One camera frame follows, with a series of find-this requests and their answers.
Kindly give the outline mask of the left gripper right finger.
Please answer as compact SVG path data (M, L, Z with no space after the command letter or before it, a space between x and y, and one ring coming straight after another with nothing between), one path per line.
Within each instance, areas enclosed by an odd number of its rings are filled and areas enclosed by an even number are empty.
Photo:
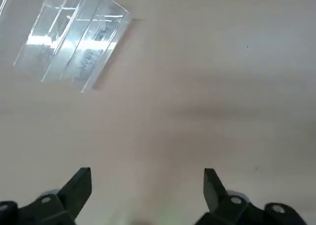
M268 203L264 209L253 205L242 194L229 193L214 169L205 168L203 194L208 207L197 225L305 225L292 207Z

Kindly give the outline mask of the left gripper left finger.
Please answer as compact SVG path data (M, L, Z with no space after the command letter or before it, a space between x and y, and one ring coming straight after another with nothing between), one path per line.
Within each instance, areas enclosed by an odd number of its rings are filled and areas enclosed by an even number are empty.
M75 225L92 192L89 167L80 168L61 188L43 193L29 205L0 202L2 225Z

